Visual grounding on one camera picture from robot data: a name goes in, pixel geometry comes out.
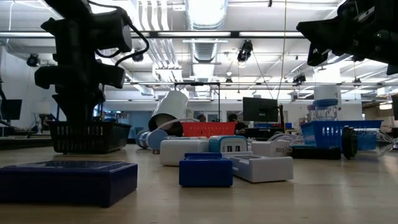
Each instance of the blue box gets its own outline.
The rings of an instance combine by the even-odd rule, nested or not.
[[[301,124],[304,143],[318,148],[340,147],[343,128],[380,128],[382,121],[311,121]],[[363,138],[358,139],[358,148],[364,150],[374,149]]]
[[[233,185],[232,161],[221,153],[186,153],[180,161],[183,187],[230,187]]]
[[[112,206],[137,188],[137,164],[47,161],[0,169],[0,202]]]

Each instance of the wooden table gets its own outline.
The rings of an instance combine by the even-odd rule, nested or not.
[[[177,167],[162,167],[158,155],[136,148],[87,156],[57,154],[51,147],[0,151],[0,166],[52,159],[139,164],[137,191],[111,208],[0,204],[0,223],[398,223],[397,152],[355,161],[294,160],[294,180],[288,182],[235,178],[229,189],[186,189],[178,185]]]

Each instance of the dark blue box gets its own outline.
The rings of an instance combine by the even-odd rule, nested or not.
[[[0,202],[84,203],[108,208],[137,188],[137,164],[47,161],[0,169]]]
[[[233,185],[232,161],[221,153],[186,153],[180,161],[183,187],[230,187]]]

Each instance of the plastic basket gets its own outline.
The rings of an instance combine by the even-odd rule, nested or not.
[[[114,122],[70,124],[51,122],[50,132],[55,152],[108,153],[126,146],[131,125]]]
[[[301,124],[304,143],[308,146],[341,147],[341,134],[345,126],[352,128],[380,128],[382,121],[311,121]]]
[[[234,135],[234,122],[182,122],[185,137]]]

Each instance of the red basket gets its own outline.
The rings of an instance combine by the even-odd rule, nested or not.
[[[185,137],[234,135],[234,122],[182,122]]]

